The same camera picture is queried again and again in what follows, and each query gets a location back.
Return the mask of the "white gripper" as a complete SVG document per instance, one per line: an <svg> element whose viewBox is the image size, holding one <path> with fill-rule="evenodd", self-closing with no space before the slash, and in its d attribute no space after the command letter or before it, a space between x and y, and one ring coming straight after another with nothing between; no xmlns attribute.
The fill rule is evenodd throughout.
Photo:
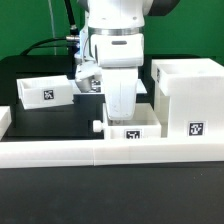
<svg viewBox="0 0 224 224"><path fill-rule="evenodd" d="M91 36L91 54L100 67L110 120L130 120L135 111L138 68L144 61L142 34Z"/></svg>

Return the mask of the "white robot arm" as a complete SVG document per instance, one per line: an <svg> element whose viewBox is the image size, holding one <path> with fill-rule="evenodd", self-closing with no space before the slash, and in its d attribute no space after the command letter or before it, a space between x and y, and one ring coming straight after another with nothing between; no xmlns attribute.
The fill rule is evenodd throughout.
<svg viewBox="0 0 224 224"><path fill-rule="evenodd" d="M165 16L180 0L77 0L88 13L89 55L102 76L107 116L130 120L144 63L146 16Z"/></svg>

